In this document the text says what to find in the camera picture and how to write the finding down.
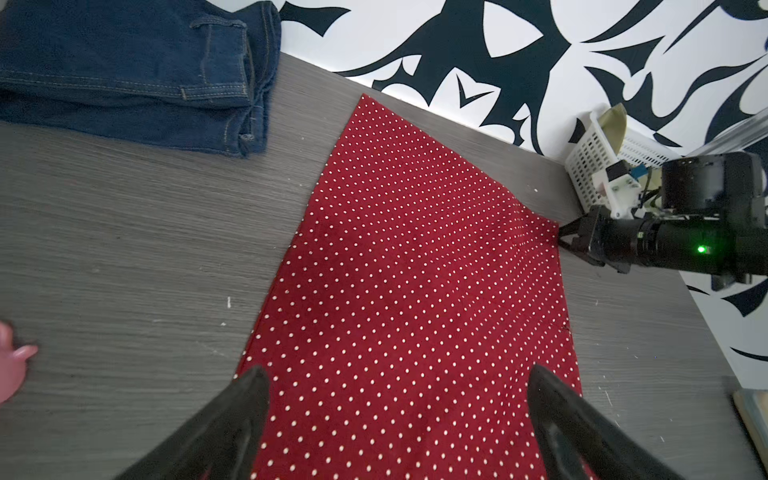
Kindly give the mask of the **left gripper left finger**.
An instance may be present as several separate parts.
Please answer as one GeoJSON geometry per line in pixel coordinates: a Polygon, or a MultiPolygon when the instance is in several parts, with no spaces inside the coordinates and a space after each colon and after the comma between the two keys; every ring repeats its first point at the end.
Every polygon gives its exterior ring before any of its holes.
{"type": "Polygon", "coordinates": [[[120,479],[248,479],[267,422],[270,380],[254,367],[232,381],[120,479]]]}

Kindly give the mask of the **red polka dot skirt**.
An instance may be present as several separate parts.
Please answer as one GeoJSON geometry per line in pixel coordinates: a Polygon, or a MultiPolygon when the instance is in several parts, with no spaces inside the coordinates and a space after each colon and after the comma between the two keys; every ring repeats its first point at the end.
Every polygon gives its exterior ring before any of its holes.
{"type": "Polygon", "coordinates": [[[369,96],[243,351],[270,406],[254,479],[542,479],[527,405],[580,374],[558,226],[369,96]]]}

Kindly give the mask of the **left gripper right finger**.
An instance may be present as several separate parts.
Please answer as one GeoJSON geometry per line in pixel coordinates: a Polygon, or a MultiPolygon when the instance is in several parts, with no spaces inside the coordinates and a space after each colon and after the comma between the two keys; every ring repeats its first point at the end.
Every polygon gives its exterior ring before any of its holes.
{"type": "Polygon", "coordinates": [[[527,403],[549,479],[679,479],[542,365],[533,366],[527,403]]]}

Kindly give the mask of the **pink alarm clock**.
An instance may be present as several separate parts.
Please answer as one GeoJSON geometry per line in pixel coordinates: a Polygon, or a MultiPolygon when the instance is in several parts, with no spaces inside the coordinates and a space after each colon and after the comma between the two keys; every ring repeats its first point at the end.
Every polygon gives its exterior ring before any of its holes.
{"type": "Polygon", "coordinates": [[[1,391],[0,402],[5,403],[21,388],[27,374],[27,361],[39,351],[37,345],[15,347],[13,328],[1,323],[1,391]]]}

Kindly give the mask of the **blue denim skirt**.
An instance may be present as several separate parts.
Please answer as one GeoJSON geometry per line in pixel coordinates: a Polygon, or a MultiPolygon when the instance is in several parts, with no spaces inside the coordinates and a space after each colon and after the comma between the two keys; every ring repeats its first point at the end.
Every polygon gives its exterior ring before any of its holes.
{"type": "Polygon", "coordinates": [[[10,1],[1,117],[245,157],[266,146],[280,49],[269,1],[10,1]]]}

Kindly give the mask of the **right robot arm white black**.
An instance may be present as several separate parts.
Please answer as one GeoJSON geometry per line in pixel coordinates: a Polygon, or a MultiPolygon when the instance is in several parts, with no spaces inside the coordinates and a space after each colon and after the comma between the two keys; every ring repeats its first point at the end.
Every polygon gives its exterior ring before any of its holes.
{"type": "Polygon", "coordinates": [[[767,273],[765,171],[749,152],[686,157],[661,168],[658,215],[617,219],[595,206],[561,227],[558,243],[594,266],[711,277],[714,290],[767,273]]]}

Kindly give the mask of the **olive green skirt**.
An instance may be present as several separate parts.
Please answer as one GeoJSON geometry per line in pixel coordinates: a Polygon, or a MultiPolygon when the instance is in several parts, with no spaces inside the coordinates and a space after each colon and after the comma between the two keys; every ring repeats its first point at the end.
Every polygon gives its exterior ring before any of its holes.
{"type": "Polygon", "coordinates": [[[598,125],[615,155],[618,155],[627,131],[627,111],[623,103],[606,110],[599,118],[598,125]]]}

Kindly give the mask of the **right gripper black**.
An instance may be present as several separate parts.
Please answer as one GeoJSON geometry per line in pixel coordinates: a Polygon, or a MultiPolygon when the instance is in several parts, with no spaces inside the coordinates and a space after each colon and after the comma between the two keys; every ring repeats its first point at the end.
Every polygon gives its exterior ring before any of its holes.
{"type": "Polygon", "coordinates": [[[627,274],[637,255],[641,226],[639,219],[616,219],[607,207],[593,206],[559,228],[558,245],[590,265],[627,274]]]}

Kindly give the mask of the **white plastic laundry basket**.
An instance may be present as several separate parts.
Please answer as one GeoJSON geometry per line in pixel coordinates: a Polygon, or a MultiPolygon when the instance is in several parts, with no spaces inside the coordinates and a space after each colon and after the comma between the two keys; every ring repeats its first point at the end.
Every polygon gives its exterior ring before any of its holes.
{"type": "Polygon", "coordinates": [[[630,129],[628,116],[626,136],[619,154],[615,155],[598,125],[598,118],[601,115],[594,112],[590,114],[591,125],[566,158],[565,169],[570,176],[582,209],[587,214],[593,206],[600,205],[597,203],[597,194],[592,184],[594,173],[619,160],[626,161],[633,166],[644,165],[648,167],[650,179],[641,180],[644,191],[641,195],[640,208],[632,218],[634,219],[648,211],[643,206],[644,196],[653,194],[654,190],[661,186],[662,165],[667,161],[677,160],[680,156],[666,146],[630,129]]]}

